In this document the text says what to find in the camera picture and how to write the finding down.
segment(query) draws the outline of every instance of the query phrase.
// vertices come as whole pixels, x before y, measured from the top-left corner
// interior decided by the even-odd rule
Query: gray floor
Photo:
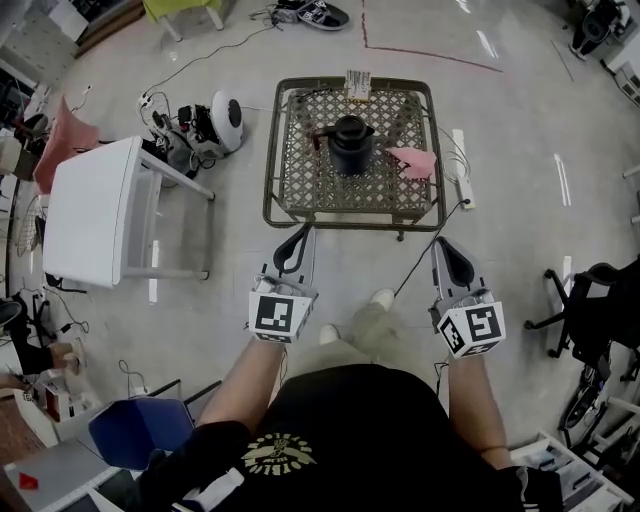
[[[242,105],[270,109],[281,79],[342,75],[349,68],[427,82],[440,126],[465,133],[478,207],[456,213],[444,234],[477,256],[505,308],[508,338],[487,356],[487,364],[509,439],[521,442],[538,429],[555,432],[581,365],[569,354],[561,360],[546,357],[545,342],[556,339],[556,330],[529,333],[521,326],[552,311],[554,295],[543,282],[544,269],[561,273],[565,256],[572,258],[574,272],[599,261],[623,266],[638,253],[638,233],[629,217],[637,213],[640,183],[625,182],[621,172],[640,161],[640,112],[598,62],[583,64],[569,54],[571,31],[563,31],[563,21],[536,2],[451,0],[425,6],[420,0],[365,0],[364,8],[360,2],[336,3],[352,17],[343,32],[286,25],[193,64],[159,90],[170,98],[175,115],[184,104],[207,103],[220,88],[233,91]],[[195,56],[238,43],[259,29],[260,22],[247,14],[262,6],[257,0],[240,1],[222,32],[204,11],[183,13],[176,20],[185,34],[181,43],[142,19],[76,63],[63,86],[67,100],[79,104],[91,84],[80,119],[99,126],[103,139],[144,134],[136,108],[140,94]],[[364,47],[363,13],[369,48]],[[51,105],[57,105],[57,96]],[[90,288],[88,297],[68,295],[73,315],[91,324],[84,336],[88,372],[105,399],[126,394],[120,358],[151,386],[181,378],[187,390],[196,389],[224,377],[249,338],[243,327],[253,275],[287,234],[268,227],[261,216],[271,113],[244,113],[244,146],[198,177],[217,193],[212,211],[180,189],[161,198],[160,266],[195,269],[210,260],[211,278],[159,281],[151,285],[157,297],[143,280],[114,290]],[[441,143],[443,150],[452,149]],[[571,206],[563,205],[554,155],[564,163]],[[451,207],[455,190],[447,193]],[[28,195],[23,188],[23,208]],[[429,238],[413,234],[398,243],[394,233],[319,232],[314,284],[320,298],[292,350],[290,371],[317,344],[322,324],[345,326],[371,293],[397,287]],[[22,286],[23,276],[28,287],[40,281],[40,260],[39,249],[33,263],[13,258],[14,289]],[[446,357],[446,349],[426,313],[435,295],[429,264],[425,259],[394,311],[406,327],[399,353],[408,368],[434,384],[433,363]],[[64,310],[52,301],[56,323],[62,325]],[[617,381],[627,358],[626,350],[614,350],[609,386],[628,398],[635,386]]]

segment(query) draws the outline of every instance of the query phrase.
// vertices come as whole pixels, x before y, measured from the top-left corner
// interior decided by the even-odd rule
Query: white folding table
[[[206,279],[209,272],[151,266],[162,178],[215,194],[142,149],[131,137],[61,163],[55,174],[43,244],[45,272],[112,288],[123,277]]]

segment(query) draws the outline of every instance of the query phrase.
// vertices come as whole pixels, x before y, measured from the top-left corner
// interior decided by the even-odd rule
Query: black teapot
[[[313,147],[319,150],[320,137],[327,137],[329,157],[336,171],[343,176],[359,176],[371,160],[374,132],[360,117],[345,116],[335,126],[314,131],[311,139]]]

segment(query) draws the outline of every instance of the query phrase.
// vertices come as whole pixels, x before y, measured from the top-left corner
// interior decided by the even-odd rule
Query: wicker tabletop
[[[343,77],[294,78],[278,84],[265,179],[263,214],[274,227],[310,222],[318,228],[433,231],[444,221],[445,200],[435,112],[426,84],[373,78],[369,102],[346,100]],[[364,174],[344,177],[333,168],[325,141],[315,150],[310,133],[357,115],[375,129]],[[428,180],[405,176],[385,148],[432,150]],[[285,215],[275,218],[274,204]],[[435,208],[435,215],[425,216]]]

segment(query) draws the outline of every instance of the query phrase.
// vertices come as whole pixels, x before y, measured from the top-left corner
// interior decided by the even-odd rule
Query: pink chair
[[[98,128],[77,119],[69,110],[63,96],[42,158],[33,172],[40,193],[51,193],[58,165],[98,146]]]

